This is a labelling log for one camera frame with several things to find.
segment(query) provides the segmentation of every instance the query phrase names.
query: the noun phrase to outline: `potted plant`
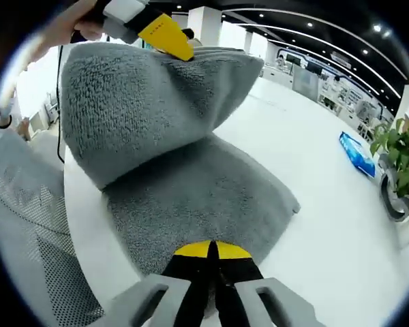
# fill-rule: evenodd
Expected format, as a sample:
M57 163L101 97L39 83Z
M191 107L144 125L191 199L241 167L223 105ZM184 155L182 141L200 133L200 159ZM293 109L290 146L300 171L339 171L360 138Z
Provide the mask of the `potted plant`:
M379 158L379 166L384 169L380 194L393 221L409 216L409 128L400 133L403 122L404 119L398 119L395 129L388 131L383 125L377 126L370 146L372 155L383 149Z

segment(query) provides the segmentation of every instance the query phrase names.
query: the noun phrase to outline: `black ceiling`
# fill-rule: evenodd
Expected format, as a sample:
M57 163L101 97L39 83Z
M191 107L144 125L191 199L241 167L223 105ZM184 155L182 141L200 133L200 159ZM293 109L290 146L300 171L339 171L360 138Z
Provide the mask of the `black ceiling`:
M279 12L246 10L236 12L236 14L253 20L257 24L283 27L306 33L344 49L378 72L400 95L404 85L409 84L409 60L406 58L406 53L409 54L409 0L390 1L390 4L381 0L157 0L152 2L169 14L178 11L177 5L182 5L181 11L183 12L207 5L219 10L254 7L286 10L313 16L338 25L369 42L405 73L408 79L405 79L385 58L362 41L323 22ZM264 14L263 18L259 17L260 13ZM229 13L225 19L235 23L243 22L230 17ZM312 28L307 26L309 22L314 25ZM378 23L382 25L381 33L376 33L373 30L373 25ZM247 29L263 35L263 32L256 28L248 27ZM387 29L392 30L392 34L383 38L382 34ZM283 39L284 42L291 44L292 40L296 40L295 45L328 58L330 58L332 51L342 53L331 46L302 35L269 30ZM369 50L369 54L364 55L362 49ZM380 93L378 99L387 108L392 108L394 114L398 109L400 99L375 74L354 59L349 59L352 67L357 69L354 73Z

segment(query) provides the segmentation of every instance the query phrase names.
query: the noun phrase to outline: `blue package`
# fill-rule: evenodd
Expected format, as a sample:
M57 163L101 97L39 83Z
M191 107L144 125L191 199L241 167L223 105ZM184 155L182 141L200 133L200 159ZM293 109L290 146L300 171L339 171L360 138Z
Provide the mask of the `blue package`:
M339 141L347 152L347 156L350 158L352 164L364 174L374 178L376 175L376 167L371 156L367 155L361 143L344 132L341 133Z

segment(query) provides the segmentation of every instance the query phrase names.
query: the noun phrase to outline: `black cable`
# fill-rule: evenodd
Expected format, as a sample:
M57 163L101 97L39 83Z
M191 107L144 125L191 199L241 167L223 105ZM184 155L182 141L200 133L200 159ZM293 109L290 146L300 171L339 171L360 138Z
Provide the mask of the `black cable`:
M63 46L59 46L59 58L58 58L58 61L57 61L57 76L56 76L56 101L57 101L57 112L58 112L58 115L59 115L59 118L58 118L57 157L64 164L65 161L63 160L63 158L61 157L61 154L59 152L59 148L61 146L61 107L59 106L59 72L61 71L62 50L63 50Z

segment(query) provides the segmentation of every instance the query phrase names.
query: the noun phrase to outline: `green plant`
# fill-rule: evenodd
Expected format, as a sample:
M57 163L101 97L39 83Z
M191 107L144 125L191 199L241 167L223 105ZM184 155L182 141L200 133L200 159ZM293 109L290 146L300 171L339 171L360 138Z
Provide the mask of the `green plant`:
M398 119L395 129L389 131L380 130L384 126L378 126L374 130L374 142L370 146L372 155L382 146L388 153L388 157L395 165L398 173L396 193L400 198L409 196L409 128L399 133L404 119Z

